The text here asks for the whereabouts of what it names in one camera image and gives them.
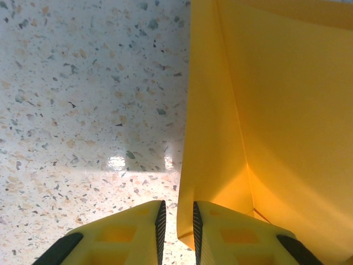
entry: speckled countertop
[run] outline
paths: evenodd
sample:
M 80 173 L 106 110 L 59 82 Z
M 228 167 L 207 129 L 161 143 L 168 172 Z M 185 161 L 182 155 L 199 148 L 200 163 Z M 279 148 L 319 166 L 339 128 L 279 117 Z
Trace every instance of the speckled countertop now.
M 164 199 L 164 264 L 193 264 L 175 218 L 190 2 L 0 1 L 0 264 Z

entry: yellow plastic part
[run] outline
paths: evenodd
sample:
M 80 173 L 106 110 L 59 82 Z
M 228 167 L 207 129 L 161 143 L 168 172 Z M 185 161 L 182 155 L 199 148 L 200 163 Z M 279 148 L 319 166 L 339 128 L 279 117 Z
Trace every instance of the yellow plastic part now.
M 353 255 L 353 5 L 193 0 L 178 237 L 192 202 L 260 214 L 325 264 Z
M 213 203 L 197 202 L 197 206 L 202 221 L 195 209 L 194 221 L 196 226 L 203 222 L 203 226 L 202 235 L 195 233 L 195 243 L 202 242 L 201 261 L 196 264 L 298 265 L 276 237 L 295 239 L 293 233 Z
M 155 222 L 160 206 L 161 201 L 144 203 L 70 231 L 68 235 L 80 232 L 84 237 L 61 264 L 157 265 Z M 162 214 L 165 218 L 165 207 Z M 165 226 L 161 228 L 163 252 Z
M 347 260 L 347 265 L 353 265 L 353 256 Z

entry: black rubber pad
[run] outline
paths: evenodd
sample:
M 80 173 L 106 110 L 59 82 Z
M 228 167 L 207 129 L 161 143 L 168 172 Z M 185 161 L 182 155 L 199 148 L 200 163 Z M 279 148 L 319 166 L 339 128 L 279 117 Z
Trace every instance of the black rubber pad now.
M 284 235 L 277 235 L 277 239 L 300 265 L 323 265 L 299 240 Z
M 165 226 L 167 224 L 167 212 L 165 209 L 165 201 L 162 200 L 158 210 L 156 222 L 156 243 L 157 243 L 157 258 L 158 265 L 162 265 L 163 261 L 163 249 L 164 249 L 164 238 L 165 238 Z
M 73 233 L 60 238 L 33 265 L 60 265 L 82 238 L 81 233 Z
M 202 216 L 197 202 L 194 202 L 192 222 L 194 227 L 196 265 L 201 265 L 202 227 L 204 226 L 204 223 L 202 222 Z

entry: yellow paper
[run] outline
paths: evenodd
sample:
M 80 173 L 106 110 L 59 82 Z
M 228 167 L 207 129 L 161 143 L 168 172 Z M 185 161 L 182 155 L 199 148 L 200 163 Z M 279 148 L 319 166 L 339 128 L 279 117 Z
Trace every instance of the yellow paper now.
M 253 211 L 325 264 L 353 255 L 353 5 L 194 0 L 178 236 Z

